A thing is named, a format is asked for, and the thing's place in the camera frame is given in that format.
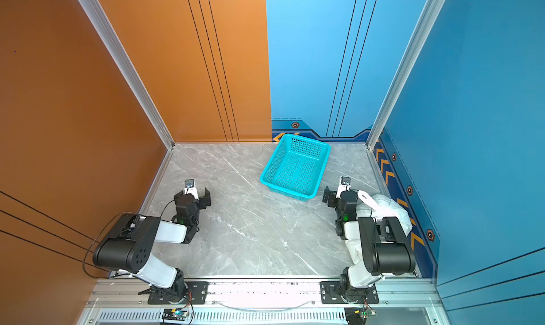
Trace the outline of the white plastic bag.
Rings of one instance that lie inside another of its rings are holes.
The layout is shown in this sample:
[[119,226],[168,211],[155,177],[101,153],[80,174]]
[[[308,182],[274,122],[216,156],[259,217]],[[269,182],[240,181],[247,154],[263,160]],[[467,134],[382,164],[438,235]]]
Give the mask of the white plastic bag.
[[356,207],[357,217],[373,217],[377,221],[384,217],[397,217],[406,237],[412,231],[413,225],[408,212],[396,201],[382,194],[371,196],[363,190],[358,191],[361,204]]

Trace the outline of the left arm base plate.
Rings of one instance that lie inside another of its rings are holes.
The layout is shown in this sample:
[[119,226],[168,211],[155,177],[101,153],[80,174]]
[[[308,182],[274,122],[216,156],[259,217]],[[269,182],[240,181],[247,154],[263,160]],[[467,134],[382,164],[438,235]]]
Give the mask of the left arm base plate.
[[186,305],[190,299],[192,305],[204,305],[209,292],[209,283],[203,280],[190,281],[185,283],[185,294],[183,297],[170,297],[163,292],[150,293],[149,305]]

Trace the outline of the teal plastic basket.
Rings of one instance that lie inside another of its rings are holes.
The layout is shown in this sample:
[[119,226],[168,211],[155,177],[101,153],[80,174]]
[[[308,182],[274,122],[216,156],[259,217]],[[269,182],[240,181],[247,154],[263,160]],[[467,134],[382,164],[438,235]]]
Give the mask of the teal plastic basket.
[[311,200],[319,190],[331,150],[327,143],[286,134],[261,173],[260,182],[274,193]]

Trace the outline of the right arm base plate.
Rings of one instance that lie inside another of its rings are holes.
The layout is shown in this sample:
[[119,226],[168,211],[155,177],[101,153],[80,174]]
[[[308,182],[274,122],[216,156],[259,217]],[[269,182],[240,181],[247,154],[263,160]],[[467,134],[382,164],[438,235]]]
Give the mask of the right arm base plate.
[[367,288],[342,288],[338,280],[322,281],[319,283],[322,304],[346,304],[346,305],[377,305],[380,303],[376,286]]

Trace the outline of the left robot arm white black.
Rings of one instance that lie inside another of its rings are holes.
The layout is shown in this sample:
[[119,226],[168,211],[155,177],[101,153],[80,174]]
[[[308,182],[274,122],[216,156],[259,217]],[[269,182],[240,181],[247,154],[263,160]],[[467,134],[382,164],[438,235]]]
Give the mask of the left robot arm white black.
[[122,271],[148,284],[139,295],[147,295],[150,305],[192,303],[193,293],[181,269],[166,264],[152,254],[156,243],[190,244],[200,231],[200,212],[211,206],[208,189],[200,195],[193,180],[173,197],[176,214],[170,221],[162,217],[123,213],[99,242],[93,264]]

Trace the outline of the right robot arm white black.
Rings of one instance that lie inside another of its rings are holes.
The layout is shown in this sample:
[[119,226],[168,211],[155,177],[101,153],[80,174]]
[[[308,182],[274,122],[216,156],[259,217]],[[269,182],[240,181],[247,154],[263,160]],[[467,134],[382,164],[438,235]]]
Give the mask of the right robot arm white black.
[[327,288],[332,299],[349,304],[378,303],[376,283],[390,276],[413,273],[417,266],[408,236],[408,212],[382,194],[370,195],[347,185],[324,190],[322,202],[336,212],[336,234],[345,241],[352,265],[344,268],[339,287]]

